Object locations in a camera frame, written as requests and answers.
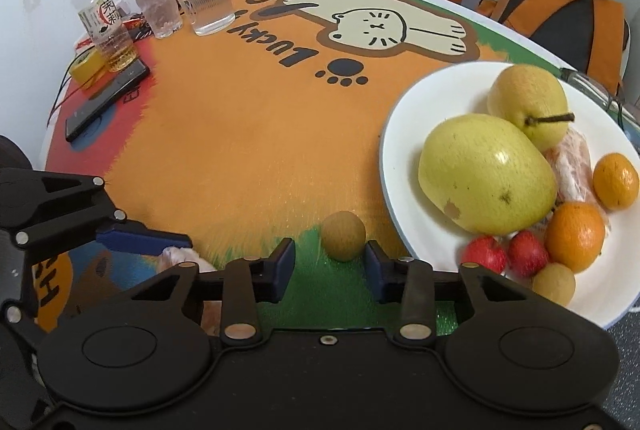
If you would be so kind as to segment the large yellow-green pear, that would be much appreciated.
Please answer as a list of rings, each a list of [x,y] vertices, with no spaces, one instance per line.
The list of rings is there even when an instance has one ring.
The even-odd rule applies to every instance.
[[[546,217],[558,185],[542,153],[510,122],[468,113],[425,138],[418,182],[427,199],[465,231],[504,236]]]

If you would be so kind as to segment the smaller yellow pear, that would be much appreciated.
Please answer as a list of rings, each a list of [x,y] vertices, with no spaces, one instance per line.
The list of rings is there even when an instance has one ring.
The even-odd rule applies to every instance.
[[[559,80],[531,64],[502,70],[489,90],[487,108],[520,129],[542,153],[558,145],[575,120]]]

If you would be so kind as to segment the yellow tape roll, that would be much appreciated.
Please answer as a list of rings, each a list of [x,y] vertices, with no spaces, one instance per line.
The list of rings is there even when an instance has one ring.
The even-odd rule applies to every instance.
[[[70,77],[78,85],[91,85],[106,71],[106,62],[95,48],[88,48],[77,55],[70,65]]]

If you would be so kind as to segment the white round plate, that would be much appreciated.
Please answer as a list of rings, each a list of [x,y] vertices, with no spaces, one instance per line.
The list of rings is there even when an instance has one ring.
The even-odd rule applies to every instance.
[[[555,179],[544,156],[486,100],[510,64],[466,62],[416,82],[390,112],[381,139],[383,196],[400,239],[436,271],[454,271],[475,234],[512,234],[547,215]],[[591,162],[621,153],[639,171],[626,132],[593,100],[560,83]],[[608,217],[611,230],[568,308],[612,327],[639,300],[639,199]]]

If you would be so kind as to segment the orange mandarin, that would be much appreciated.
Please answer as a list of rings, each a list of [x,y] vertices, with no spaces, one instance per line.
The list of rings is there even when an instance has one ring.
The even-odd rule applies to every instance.
[[[638,198],[639,176],[624,155],[608,153],[594,167],[592,186],[605,208],[622,211],[630,208]]]
[[[573,273],[584,272],[599,257],[605,225],[598,209],[588,202],[564,202],[557,207],[544,233],[551,260]]]

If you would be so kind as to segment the dark-framed eyeglasses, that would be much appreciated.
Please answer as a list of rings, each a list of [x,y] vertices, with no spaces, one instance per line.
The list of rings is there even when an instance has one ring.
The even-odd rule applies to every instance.
[[[634,107],[633,104],[626,103],[624,91],[621,87],[614,90],[614,92],[610,92],[584,72],[570,68],[562,68],[560,70],[560,79],[591,98],[605,112],[612,112],[614,119],[622,129],[624,127],[639,128],[639,109]]]

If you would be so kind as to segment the plastic drink bottle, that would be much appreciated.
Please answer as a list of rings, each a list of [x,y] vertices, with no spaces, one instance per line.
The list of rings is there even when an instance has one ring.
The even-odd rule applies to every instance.
[[[109,72],[122,71],[137,58],[114,0],[72,0],[72,4]]]

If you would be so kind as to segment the red small fruit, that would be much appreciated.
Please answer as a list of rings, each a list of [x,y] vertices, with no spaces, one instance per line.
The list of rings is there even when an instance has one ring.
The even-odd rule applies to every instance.
[[[461,263],[476,263],[492,272],[502,274],[506,270],[508,258],[506,250],[497,239],[491,236],[477,237],[470,241],[460,257]]]
[[[506,250],[511,271],[520,278],[535,276],[549,263],[544,245],[531,231],[520,231]]]

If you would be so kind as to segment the clear textured drinking glass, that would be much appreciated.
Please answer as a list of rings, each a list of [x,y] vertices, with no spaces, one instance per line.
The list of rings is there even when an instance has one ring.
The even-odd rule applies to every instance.
[[[182,18],[177,0],[135,0],[144,18],[159,40],[182,27]]]

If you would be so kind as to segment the colourful cat table mat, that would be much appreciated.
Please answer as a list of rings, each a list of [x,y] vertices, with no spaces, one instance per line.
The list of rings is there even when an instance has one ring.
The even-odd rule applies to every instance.
[[[191,237],[221,267],[296,243],[284,299],[264,306],[274,327],[364,327],[392,311],[367,294],[359,263],[323,252],[320,224],[337,211],[363,220],[391,257],[408,249],[385,201],[380,154],[394,155],[413,209],[421,255],[437,271],[457,265],[465,233],[416,182],[428,129],[451,113],[480,109],[489,61],[561,60],[505,26],[449,0],[231,0],[234,21],[199,36],[190,26],[138,43],[150,74],[73,142],[66,118],[88,98],[71,87],[42,150],[47,170],[96,174],[129,217]],[[448,60],[405,41],[386,49],[337,42],[358,8],[381,15],[430,12],[454,22],[475,56],[471,83],[452,83]]]

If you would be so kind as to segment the black smartphone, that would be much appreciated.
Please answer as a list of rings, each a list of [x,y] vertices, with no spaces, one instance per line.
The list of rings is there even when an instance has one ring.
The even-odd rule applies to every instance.
[[[128,67],[117,73],[105,86],[94,93],[65,120],[65,140],[73,142],[94,120],[115,104],[128,90],[139,85],[150,74],[150,68],[136,59]]]

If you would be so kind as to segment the large peeled pomelo segment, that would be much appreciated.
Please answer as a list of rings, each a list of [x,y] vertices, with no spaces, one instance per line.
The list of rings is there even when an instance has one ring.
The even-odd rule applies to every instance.
[[[602,217],[605,230],[611,230],[608,213],[592,188],[592,168],[587,141],[582,133],[569,127],[558,145],[546,150],[547,159],[558,183],[557,203],[580,201],[591,203]]]

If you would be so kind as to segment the orange and black backpack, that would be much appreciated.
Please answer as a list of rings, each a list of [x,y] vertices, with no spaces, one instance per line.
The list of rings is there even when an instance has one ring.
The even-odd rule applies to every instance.
[[[482,0],[476,11],[529,38],[618,93],[631,30],[616,0]]]

